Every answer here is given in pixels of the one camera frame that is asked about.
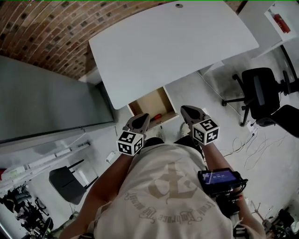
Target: open drawer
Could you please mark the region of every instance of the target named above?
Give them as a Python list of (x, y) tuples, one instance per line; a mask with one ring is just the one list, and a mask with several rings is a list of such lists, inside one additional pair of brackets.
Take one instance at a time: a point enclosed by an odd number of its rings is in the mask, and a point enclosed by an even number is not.
[(149, 123), (149, 129), (179, 116), (164, 86), (131, 102), (128, 104), (128, 108), (133, 116), (148, 113), (152, 119), (156, 115), (161, 114), (161, 118)]

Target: black office chair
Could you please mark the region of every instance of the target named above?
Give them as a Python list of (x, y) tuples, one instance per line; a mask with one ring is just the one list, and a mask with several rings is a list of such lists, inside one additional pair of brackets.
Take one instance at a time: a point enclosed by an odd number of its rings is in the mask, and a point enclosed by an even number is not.
[(57, 192), (62, 196), (67, 202), (78, 205), (85, 194), (86, 190), (99, 178), (96, 177), (91, 183), (86, 186), (82, 186), (79, 181), (75, 178), (73, 173), (75, 171), (70, 171), (70, 168), (82, 163), (84, 159), (79, 162), (67, 167), (62, 167), (50, 171), (49, 181), (52, 186), (57, 190)]
[(244, 120), (240, 125), (245, 126), (249, 109), (251, 116), (256, 120), (259, 126), (265, 127), (278, 124), (293, 136), (299, 138), (299, 109), (290, 105), (280, 108), (279, 93), (284, 92), (285, 95), (299, 91), (299, 81), (290, 83), (286, 71), (283, 71), (285, 81), (278, 83), (270, 68), (256, 68), (246, 70), (242, 73), (242, 80), (238, 75), (233, 75), (233, 79), (240, 84), (244, 98), (223, 100), (222, 106), (226, 106), (229, 102), (244, 101), (245, 110)]

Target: black equipment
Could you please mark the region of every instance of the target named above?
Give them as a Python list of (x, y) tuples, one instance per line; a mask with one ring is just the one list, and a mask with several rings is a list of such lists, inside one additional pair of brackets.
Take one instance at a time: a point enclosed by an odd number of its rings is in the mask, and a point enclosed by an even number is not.
[(246, 187), (248, 179), (242, 179), (238, 172), (230, 168), (199, 171), (198, 179), (203, 191), (216, 198), (223, 215), (230, 218), (239, 212), (240, 208), (235, 203), (243, 199), (239, 194)]
[(259, 126), (265, 127), (278, 124), (284, 130), (299, 138), (299, 128), (296, 126), (299, 120), (299, 109), (290, 105), (280, 108), (279, 93), (284, 95), (299, 91), (299, 80), (290, 83), (288, 74), (283, 71), (285, 80), (278, 83), (270, 68), (255, 68), (242, 73), (242, 80), (238, 75), (233, 75), (245, 95), (244, 98), (223, 100), (222, 106), (229, 102), (243, 101), (245, 106), (244, 120), (240, 124), (245, 126), (249, 109), (251, 116)]

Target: brick wall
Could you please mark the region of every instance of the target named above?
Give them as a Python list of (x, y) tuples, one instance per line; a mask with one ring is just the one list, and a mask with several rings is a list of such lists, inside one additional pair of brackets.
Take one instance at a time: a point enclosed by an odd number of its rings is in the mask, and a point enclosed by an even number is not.
[[(227, 1), (236, 10), (241, 1)], [(95, 67), (88, 40), (167, 1), (1, 1), (0, 55), (79, 79)]]

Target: blue screen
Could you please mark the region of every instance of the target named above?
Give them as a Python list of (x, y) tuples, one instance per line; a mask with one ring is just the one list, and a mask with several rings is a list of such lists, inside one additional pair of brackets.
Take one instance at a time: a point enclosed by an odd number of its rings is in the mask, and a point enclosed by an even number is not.
[(229, 170), (212, 172), (212, 173), (204, 173), (202, 177), (206, 184), (224, 183), (224, 182), (236, 180), (236, 177)]

